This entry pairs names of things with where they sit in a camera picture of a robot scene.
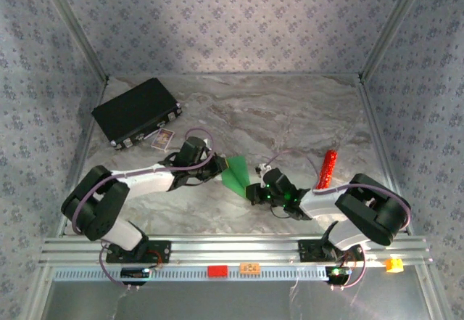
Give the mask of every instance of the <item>marble surface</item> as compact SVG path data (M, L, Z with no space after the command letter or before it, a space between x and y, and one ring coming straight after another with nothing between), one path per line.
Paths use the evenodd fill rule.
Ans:
M103 101L148 78L110 78ZM187 130L202 126L214 136L219 154L246 157L252 183L258 180L254 167L285 148L308 154L319 169L326 151L337 150L332 184L348 181L359 172L383 181L354 75L158 78L183 106L182 116L166 125L175 132L168 151L179 149ZM98 164L110 170L130 170L156 163L166 153L151 148L152 139L115 151L96 124L82 174ZM298 187L308 188L317 181L311 165L300 155L283 155L273 166ZM280 208L275 213L285 216ZM278 219L268 205L251 206L220 181L128 200L121 217L147 234L313 234L324 230L315 221ZM69 225L66 232L72 233Z

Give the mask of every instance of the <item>blue patterned wall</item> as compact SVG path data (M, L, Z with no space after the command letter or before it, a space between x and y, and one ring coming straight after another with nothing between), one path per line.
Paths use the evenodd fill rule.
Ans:
M110 75L361 71L396 0L68 0Z
M416 0L368 82L417 233L464 319L464 0Z
M15 319L102 83L50 0L0 0L0 28L0 319Z

